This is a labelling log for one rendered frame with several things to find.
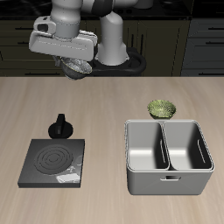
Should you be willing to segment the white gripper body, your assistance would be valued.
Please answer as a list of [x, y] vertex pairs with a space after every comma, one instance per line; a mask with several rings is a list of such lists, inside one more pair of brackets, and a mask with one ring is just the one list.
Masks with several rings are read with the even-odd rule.
[[76, 38], [71, 38], [68, 41], [42, 31], [33, 31], [30, 36], [29, 49], [35, 53], [91, 61], [94, 57], [97, 39], [97, 36], [91, 31], [80, 30]]

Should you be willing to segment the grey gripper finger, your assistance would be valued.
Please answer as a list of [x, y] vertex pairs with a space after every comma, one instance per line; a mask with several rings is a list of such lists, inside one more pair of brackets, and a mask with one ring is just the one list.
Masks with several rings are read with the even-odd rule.
[[53, 55], [52, 57], [53, 57], [53, 59], [54, 59], [54, 61], [55, 61], [55, 66], [56, 66], [56, 67], [60, 67], [60, 62], [61, 62], [61, 60], [58, 59], [57, 56], [55, 56], [55, 55]]

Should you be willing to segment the round black stove knob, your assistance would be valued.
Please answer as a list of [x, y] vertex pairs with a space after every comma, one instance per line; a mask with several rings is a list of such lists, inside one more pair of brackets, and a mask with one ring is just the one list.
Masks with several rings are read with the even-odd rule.
[[66, 121], [64, 114], [58, 114], [56, 122], [48, 128], [50, 138], [69, 138], [74, 132], [73, 125]]

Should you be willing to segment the dark grey stove plate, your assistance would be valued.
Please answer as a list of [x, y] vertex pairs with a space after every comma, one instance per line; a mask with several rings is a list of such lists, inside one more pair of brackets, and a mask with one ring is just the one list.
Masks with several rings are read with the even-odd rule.
[[84, 139], [32, 139], [17, 185], [80, 188]]

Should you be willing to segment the green fluted dish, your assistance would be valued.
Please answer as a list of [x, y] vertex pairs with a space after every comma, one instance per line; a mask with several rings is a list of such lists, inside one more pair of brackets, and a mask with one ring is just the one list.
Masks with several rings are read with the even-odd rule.
[[154, 119], [171, 119], [176, 113], [175, 105], [166, 100], [151, 101], [147, 109]]

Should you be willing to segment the dark kitchen cupboards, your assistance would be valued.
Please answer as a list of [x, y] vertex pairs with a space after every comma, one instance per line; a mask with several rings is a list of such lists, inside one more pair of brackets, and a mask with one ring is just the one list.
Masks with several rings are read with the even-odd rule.
[[[146, 60], [140, 76], [224, 76], [224, 0], [192, 0], [220, 9], [222, 17], [202, 18], [186, 0], [153, 0], [149, 9], [114, 8], [123, 21], [122, 41]], [[0, 0], [0, 77], [64, 75], [52, 55], [32, 52], [29, 40], [37, 18], [49, 16], [52, 0]], [[80, 14], [80, 29], [102, 36], [100, 18]]]

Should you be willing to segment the white two-bin basket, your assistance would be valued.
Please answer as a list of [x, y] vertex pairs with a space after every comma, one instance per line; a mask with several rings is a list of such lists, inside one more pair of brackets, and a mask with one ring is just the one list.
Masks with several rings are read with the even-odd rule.
[[127, 185], [132, 195], [199, 195], [214, 171], [194, 120], [128, 120]]

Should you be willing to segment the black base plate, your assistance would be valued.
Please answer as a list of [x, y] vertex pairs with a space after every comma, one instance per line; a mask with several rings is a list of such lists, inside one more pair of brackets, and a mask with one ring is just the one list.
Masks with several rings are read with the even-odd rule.
[[89, 61], [93, 77], [138, 77], [146, 68], [145, 58], [134, 47], [127, 48], [129, 59], [119, 66], [106, 66], [98, 60]]

